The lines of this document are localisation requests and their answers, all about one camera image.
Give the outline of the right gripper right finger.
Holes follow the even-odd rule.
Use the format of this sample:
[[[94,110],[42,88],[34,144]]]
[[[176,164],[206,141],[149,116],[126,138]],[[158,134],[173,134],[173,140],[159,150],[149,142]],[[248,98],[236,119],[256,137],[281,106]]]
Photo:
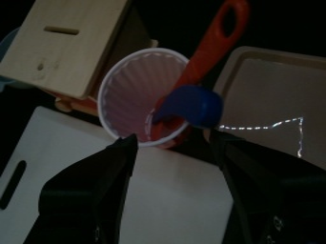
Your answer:
[[[209,143],[233,199],[222,244],[326,244],[326,170],[226,132]]]

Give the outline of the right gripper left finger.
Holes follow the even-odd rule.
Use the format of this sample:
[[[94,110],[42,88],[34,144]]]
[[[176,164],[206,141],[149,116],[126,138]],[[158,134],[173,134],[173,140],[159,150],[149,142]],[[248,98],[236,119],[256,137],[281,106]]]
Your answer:
[[[25,244],[119,244],[137,153],[137,137],[121,138],[45,183]]]

